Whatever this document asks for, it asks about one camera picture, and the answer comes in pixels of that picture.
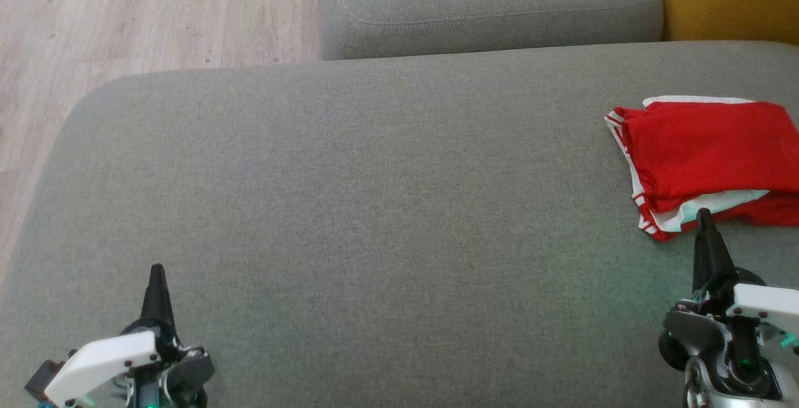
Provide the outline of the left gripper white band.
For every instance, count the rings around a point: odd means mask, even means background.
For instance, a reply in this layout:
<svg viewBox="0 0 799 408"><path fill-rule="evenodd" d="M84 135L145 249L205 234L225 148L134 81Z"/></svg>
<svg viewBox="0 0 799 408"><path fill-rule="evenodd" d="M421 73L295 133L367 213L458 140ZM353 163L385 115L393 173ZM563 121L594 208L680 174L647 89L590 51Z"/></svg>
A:
<svg viewBox="0 0 799 408"><path fill-rule="evenodd" d="M201 346L177 339L165 268L149 270L140 319L121 335L92 341L57 364L44 382L44 405L91 406L91 392L106 383L119 384L127 407L205 407L205 385L216 373Z"/></svg>

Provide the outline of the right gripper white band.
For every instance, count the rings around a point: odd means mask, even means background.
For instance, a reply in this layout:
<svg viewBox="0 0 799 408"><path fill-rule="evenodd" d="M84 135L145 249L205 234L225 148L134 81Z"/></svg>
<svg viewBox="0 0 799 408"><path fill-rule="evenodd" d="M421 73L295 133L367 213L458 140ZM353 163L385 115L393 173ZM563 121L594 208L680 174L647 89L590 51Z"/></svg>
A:
<svg viewBox="0 0 799 408"><path fill-rule="evenodd" d="M691 357L719 352L733 373L762 373L761 348L774 337L797 353L797 291L739 283L710 209L696 221L693 297L669 309L657 340L662 359L684 371Z"/></svg>

